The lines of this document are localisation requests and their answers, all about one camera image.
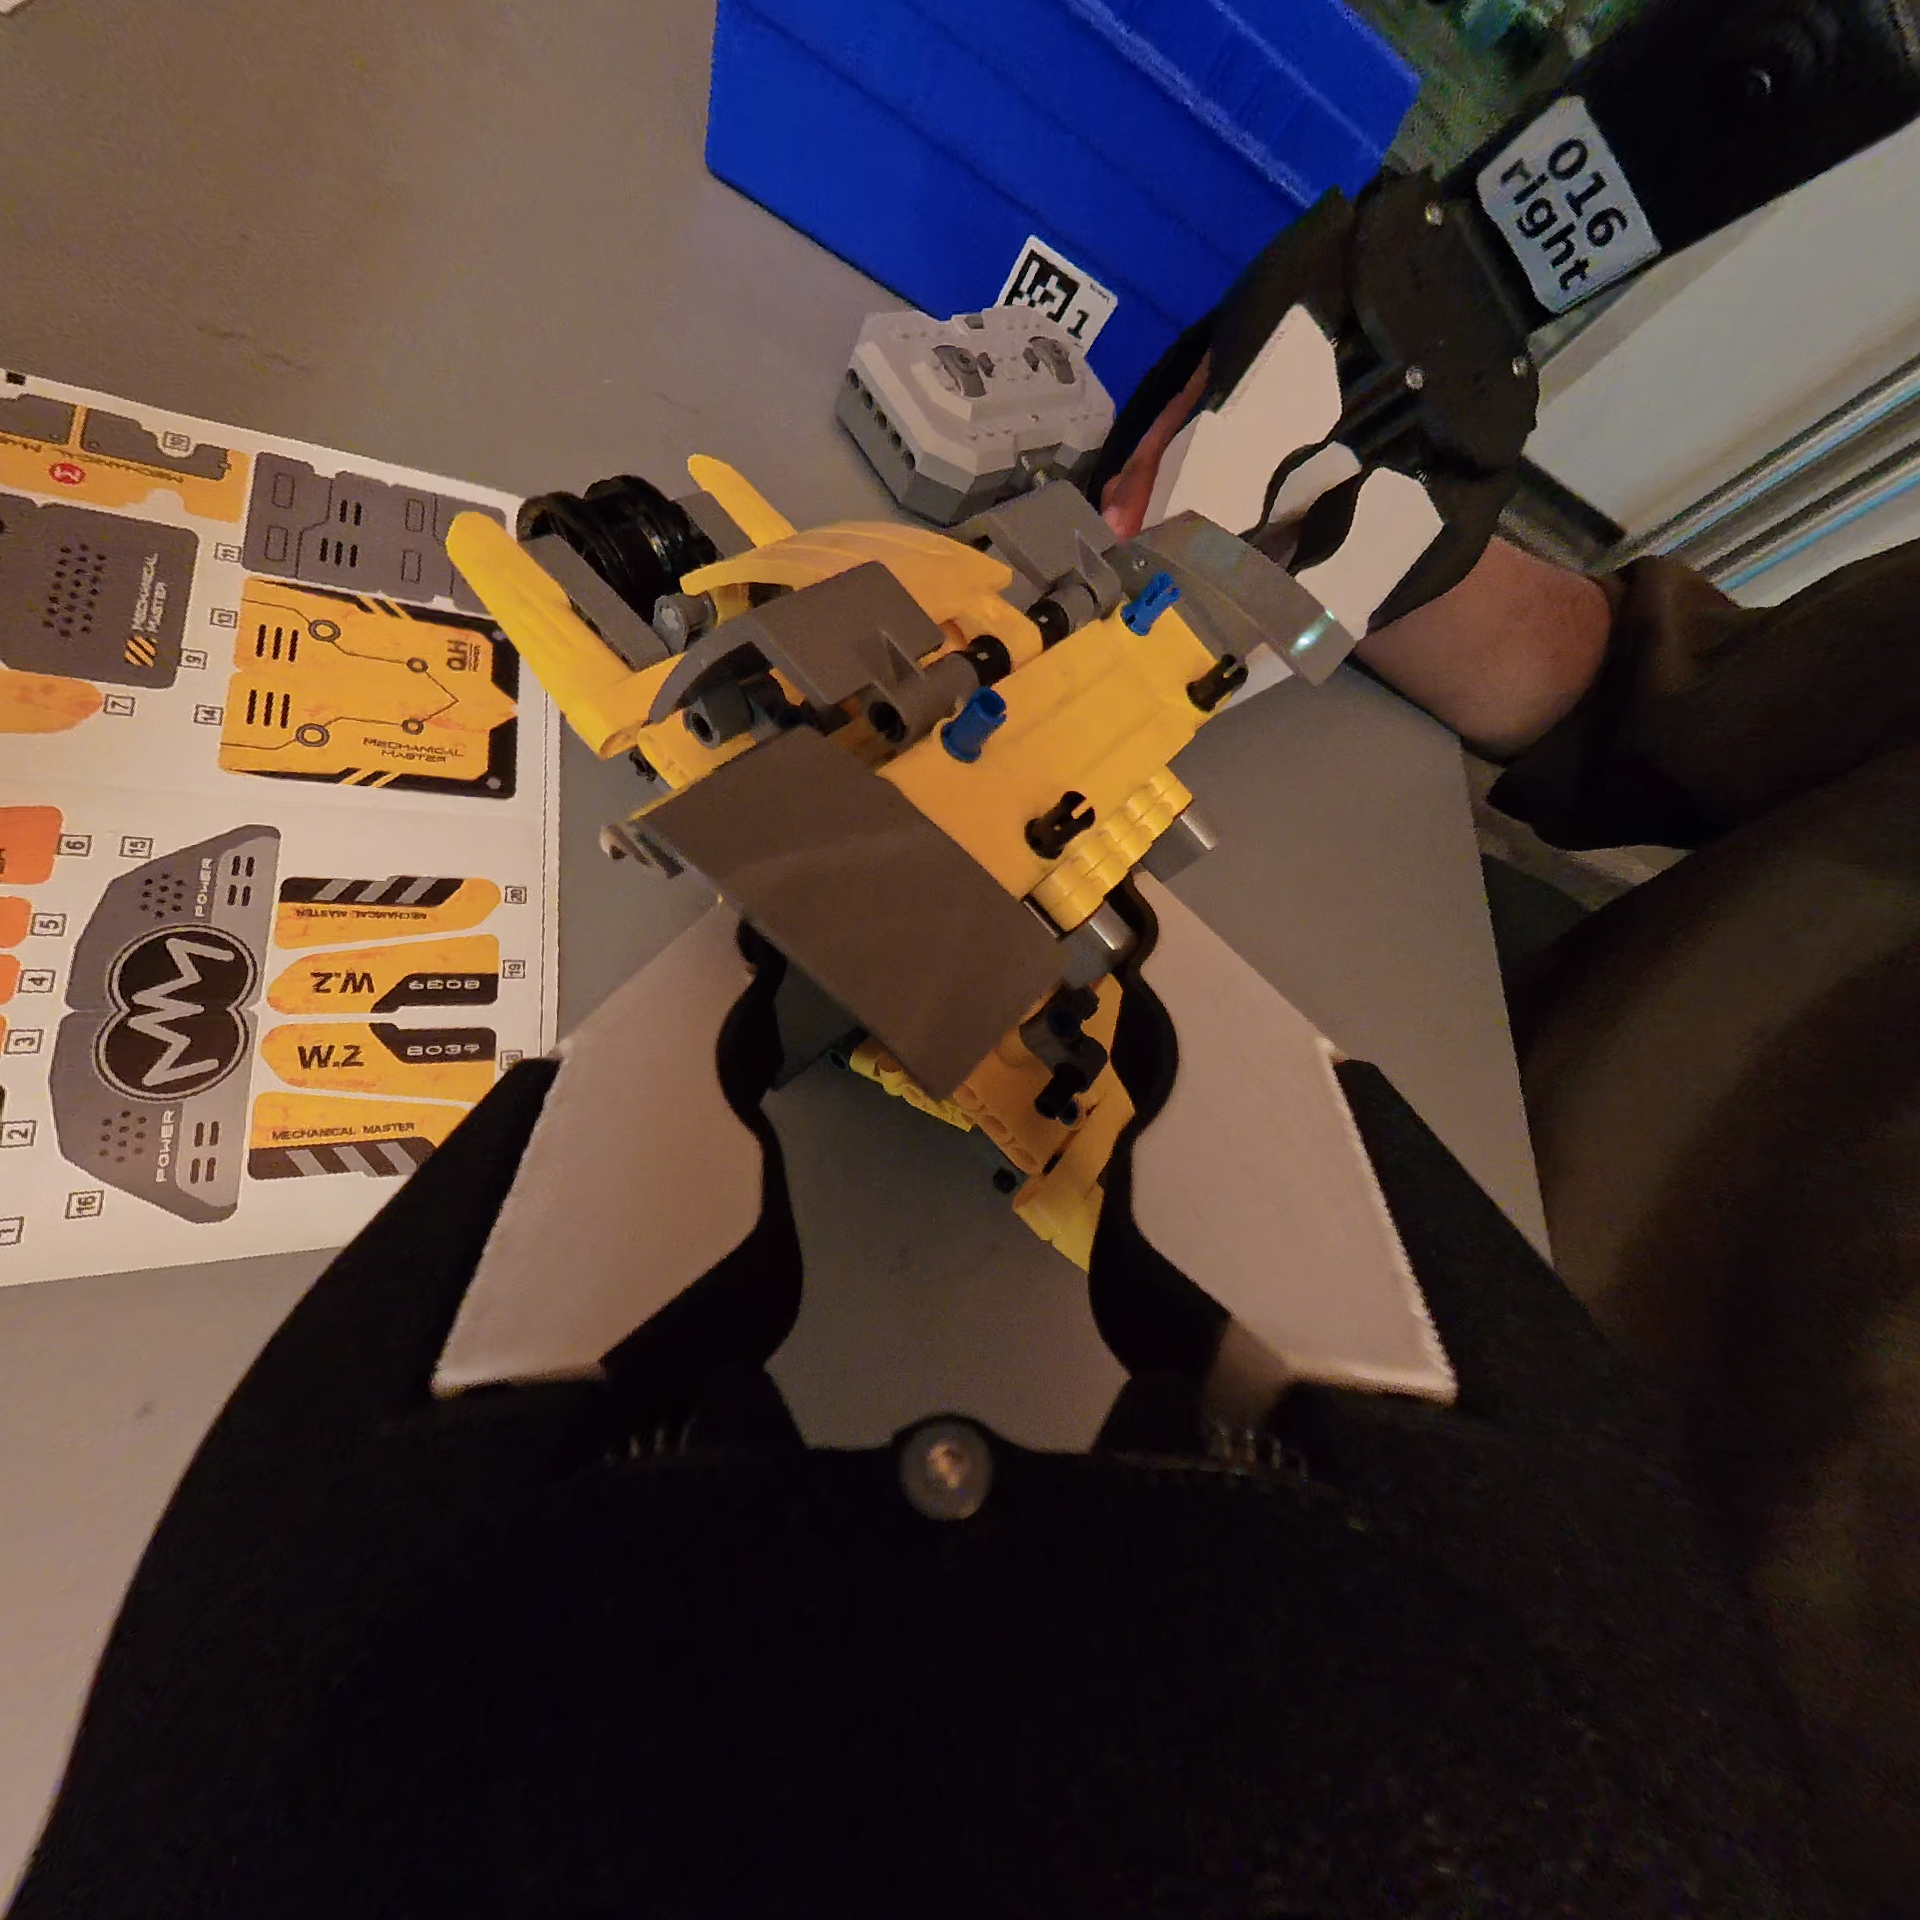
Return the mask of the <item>blue plastic bin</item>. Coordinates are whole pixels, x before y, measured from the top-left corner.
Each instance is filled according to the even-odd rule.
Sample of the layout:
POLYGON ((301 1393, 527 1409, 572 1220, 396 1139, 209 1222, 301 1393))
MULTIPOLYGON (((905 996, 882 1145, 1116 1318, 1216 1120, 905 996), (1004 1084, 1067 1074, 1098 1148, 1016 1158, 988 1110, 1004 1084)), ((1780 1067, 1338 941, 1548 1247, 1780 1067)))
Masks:
POLYGON ((1039 236, 1116 292, 1085 352, 1122 402, 1420 83, 1333 1, 721 1, 705 161, 935 319, 1039 236))

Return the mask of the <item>person's right hand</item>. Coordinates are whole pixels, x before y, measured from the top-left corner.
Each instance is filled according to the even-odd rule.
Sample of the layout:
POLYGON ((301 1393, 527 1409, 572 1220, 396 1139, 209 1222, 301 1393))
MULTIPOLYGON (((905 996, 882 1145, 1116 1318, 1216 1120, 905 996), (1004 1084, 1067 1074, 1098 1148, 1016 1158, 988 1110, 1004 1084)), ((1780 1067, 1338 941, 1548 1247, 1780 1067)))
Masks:
POLYGON ((1133 540, 1145 523, 1159 468, 1167 450, 1188 428, 1209 381, 1209 356, 1203 352, 1182 388, 1162 405, 1131 452, 1100 493, 1100 511, 1116 540, 1133 540))

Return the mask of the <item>yellow building block vehicle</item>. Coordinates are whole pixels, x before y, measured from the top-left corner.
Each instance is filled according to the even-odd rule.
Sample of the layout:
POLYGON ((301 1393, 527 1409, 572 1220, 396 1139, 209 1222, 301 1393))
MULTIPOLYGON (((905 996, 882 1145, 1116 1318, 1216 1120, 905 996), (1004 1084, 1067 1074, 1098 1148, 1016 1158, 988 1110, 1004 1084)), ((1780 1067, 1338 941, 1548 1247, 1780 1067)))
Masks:
POLYGON ((1194 511, 1116 540, 1044 484, 955 532, 799 529, 728 464, 688 473, 462 509, 444 549, 572 734, 636 758, 616 856, 699 875, 1085 1267, 1136 1111, 1111 899, 1206 852, 1199 730, 1351 638, 1194 511))

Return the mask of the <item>person's right forearm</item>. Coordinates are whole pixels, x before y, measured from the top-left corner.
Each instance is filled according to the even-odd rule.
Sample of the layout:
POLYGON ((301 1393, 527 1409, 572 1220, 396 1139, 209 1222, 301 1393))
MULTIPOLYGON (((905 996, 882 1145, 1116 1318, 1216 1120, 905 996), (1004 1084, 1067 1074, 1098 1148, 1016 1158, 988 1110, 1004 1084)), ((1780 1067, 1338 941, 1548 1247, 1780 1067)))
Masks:
POLYGON ((1355 661, 1510 763, 1591 691, 1614 611, 1604 582, 1493 537, 1460 582, 1362 638, 1355 661))

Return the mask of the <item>printed sticker sheet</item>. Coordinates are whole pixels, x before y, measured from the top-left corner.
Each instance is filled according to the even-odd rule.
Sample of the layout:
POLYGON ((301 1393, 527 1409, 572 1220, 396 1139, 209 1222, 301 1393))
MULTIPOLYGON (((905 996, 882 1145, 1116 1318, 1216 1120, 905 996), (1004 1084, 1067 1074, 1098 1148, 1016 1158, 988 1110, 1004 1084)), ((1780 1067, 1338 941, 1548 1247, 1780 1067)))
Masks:
POLYGON ((513 511, 4 372, 1 1283, 340 1245, 556 1040, 513 511))

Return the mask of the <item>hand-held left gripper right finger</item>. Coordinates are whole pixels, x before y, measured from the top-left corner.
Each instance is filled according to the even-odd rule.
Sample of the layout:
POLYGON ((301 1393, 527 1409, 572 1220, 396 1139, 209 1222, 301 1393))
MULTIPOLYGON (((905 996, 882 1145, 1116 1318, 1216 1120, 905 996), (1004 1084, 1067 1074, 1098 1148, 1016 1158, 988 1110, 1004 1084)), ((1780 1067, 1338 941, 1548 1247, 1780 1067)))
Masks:
POLYGON ((1300 1388, 1448 1408, 1458 1377, 1317 1025, 1173 896, 1119 903, 1087 1295, 1131 1377, 1261 1428, 1300 1388))

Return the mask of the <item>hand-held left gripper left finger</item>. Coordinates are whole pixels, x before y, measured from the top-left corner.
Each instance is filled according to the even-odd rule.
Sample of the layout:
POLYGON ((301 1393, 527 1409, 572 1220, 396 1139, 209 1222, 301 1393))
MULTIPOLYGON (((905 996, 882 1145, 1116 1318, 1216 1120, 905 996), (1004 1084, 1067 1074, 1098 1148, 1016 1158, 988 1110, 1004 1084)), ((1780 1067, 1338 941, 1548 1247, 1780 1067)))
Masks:
POLYGON ((785 961, 707 911, 557 1050, 437 1356, 442 1400, 601 1385, 641 1440, 792 1431, 803 1249, 763 1102, 785 961))

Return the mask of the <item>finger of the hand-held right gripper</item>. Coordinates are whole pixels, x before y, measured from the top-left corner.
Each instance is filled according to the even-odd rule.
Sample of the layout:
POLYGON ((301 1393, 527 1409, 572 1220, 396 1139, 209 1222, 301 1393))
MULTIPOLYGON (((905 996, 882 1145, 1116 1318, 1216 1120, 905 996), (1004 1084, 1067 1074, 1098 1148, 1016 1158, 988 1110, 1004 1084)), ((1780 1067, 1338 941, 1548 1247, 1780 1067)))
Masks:
POLYGON ((1348 633, 1368 633, 1442 528, 1422 476, 1390 466, 1362 468, 1301 511, 1294 579, 1348 633))
POLYGON ((1342 413, 1335 352, 1300 304, 1283 312, 1224 398, 1199 405, 1166 447, 1166 518, 1198 513, 1256 529, 1294 453, 1314 453, 1342 413))

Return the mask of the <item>square printed marker tag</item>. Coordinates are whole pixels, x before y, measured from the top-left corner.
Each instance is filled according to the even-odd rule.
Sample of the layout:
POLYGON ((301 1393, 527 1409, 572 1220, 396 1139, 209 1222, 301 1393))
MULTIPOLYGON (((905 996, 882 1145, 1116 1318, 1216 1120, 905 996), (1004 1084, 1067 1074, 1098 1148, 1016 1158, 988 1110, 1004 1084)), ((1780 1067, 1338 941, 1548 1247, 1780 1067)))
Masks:
POLYGON ((1085 352, 1111 322, 1119 298, 1042 236, 1028 234, 1002 282, 996 305, 1044 315, 1085 352))

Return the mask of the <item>grey toy battery box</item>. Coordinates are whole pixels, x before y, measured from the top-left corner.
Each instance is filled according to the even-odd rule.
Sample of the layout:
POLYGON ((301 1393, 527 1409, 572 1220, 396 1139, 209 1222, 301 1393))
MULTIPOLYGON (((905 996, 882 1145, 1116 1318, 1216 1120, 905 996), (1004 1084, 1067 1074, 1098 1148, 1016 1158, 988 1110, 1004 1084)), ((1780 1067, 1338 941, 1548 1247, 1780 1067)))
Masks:
POLYGON ((833 416, 899 509, 954 526, 1044 481, 1080 484, 1116 405, 1059 322, 1002 304, 867 315, 833 416))

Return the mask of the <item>white panel metal frame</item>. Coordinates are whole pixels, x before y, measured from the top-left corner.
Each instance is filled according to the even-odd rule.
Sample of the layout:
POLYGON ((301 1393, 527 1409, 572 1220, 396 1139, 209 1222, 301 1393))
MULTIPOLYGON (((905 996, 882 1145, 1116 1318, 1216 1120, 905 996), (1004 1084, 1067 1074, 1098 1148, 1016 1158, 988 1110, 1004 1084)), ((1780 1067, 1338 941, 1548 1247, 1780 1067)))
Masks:
POLYGON ((1639 533, 1915 356, 1918 127, 1631 282, 1545 365, 1535 468, 1639 533))

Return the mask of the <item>person's dark clothing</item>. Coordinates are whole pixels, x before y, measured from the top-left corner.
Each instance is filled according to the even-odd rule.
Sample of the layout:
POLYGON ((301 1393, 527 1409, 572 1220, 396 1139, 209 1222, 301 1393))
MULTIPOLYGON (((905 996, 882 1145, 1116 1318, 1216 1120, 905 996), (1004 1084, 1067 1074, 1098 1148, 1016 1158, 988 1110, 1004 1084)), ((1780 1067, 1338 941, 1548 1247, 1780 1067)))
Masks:
POLYGON ((1548 1237, 1655 1385, 1860 1915, 1918 1892, 1918 556, 1769 606, 1642 560, 1491 803, 1678 864, 1523 971, 1548 1237))

